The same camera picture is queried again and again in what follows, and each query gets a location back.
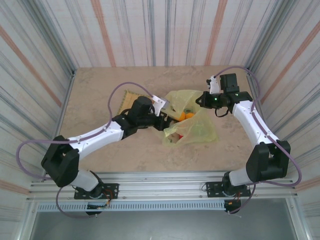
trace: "yellow plastic bag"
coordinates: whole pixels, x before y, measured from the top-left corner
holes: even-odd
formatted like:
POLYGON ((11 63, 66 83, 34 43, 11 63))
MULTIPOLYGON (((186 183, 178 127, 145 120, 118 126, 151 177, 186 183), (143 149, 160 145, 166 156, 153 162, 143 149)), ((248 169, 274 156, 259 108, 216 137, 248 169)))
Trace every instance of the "yellow plastic bag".
POLYGON ((179 119, 183 111, 192 112, 194 116, 164 129, 164 145, 181 146, 218 140, 216 128, 206 109, 196 104, 196 99, 202 94, 203 92, 196 90, 179 90, 171 91, 165 96, 170 101, 170 105, 164 110, 166 114, 175 119, 179 119))

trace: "woven mat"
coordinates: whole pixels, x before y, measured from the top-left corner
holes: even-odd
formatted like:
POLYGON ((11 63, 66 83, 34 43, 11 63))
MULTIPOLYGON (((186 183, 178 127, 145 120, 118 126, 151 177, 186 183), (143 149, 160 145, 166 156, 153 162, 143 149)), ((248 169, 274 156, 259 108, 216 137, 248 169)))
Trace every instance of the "woven mat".
POLYGON ((135 93, 133 91, 125 90, 124 96, 123 96, 122 102, 120 104, 120 108, 118 110, 117 115, 119 115, 125 109, 130 109, 132 107, 132 104, 134 103, 134 101, 139 96, 145 96, 145 97, 150 98, 149 95, 143 95, 143 94, 135 93))

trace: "striped wall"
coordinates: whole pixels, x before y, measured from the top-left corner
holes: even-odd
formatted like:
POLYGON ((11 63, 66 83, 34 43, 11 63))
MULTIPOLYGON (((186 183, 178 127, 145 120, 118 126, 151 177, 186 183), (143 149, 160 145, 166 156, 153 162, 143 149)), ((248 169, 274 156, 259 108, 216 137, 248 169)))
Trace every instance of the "striped wall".
MULTIPOLYGON (((320 1, 291 1, 258 62, 261 108, 271 130, 291 144, 302 168, 298 191, 314 239, 320 239, 320 1)), ((297 171, 291 165, 291 176, 297 171)))
MULTIPOLYGON (((0 1, 0 239, 14 237, 34 179, 16 164, 17 146, 27 139, 50 139, 70 82, 44 37, 30 5, 0 1)), ((26 146, 22 164, 41 174, 46 146, 26 146)))
POLYGON ((279 0, 35 0, 79 67, 244 65, 279 0))

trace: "metal grate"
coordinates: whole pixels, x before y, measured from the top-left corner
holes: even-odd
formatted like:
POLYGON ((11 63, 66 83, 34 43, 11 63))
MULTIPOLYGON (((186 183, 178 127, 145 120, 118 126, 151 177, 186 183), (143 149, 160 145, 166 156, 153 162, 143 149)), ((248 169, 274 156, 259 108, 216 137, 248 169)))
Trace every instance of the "metal grate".
MULTIPOLYGON (((94 212, 87 209, 87 202, 62 202, 60 207, 65 212, 94 212)), ((177 211, 177 210, 225 210, 224 200, 186 200, 186 201, 114 201, 109 208, 99 211, 177 211)), ((38 212, 58 212, 54 202, 42 202, 38 212)))

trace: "beige tabletop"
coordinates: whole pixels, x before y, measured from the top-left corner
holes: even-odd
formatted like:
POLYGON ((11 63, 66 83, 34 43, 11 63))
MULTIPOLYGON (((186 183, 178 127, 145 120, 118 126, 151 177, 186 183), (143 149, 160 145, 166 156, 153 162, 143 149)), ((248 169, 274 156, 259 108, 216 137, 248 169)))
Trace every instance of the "beige tabletop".
MULTIPOLYGON (((71 90, 61 134, 74 137, 104 125, 109 119, 107 101, 120 83, 131 81, 146 87, 152 94, 164 97, 172 90, 207 91, 206 79, 224 66, 175 67, 102 67, 80 68, 71 90)), ((236 73, 241 91, 250 93, 246 74, 236 73)), ((115 115, 124 97, 124 90, 144 94, 133 85, 121 87, 113 96, 111 109, 115 115)), ((163 172, 218 171, 243 167, 252 146, 239 121, 232 115, 215 117, 208 114, 216 127, 218 142, 188 144, 180 147, 162 145, 152 129, 140 129, 128 138, 109 144, 86 156, 80 167, 95 172, 163 172)))

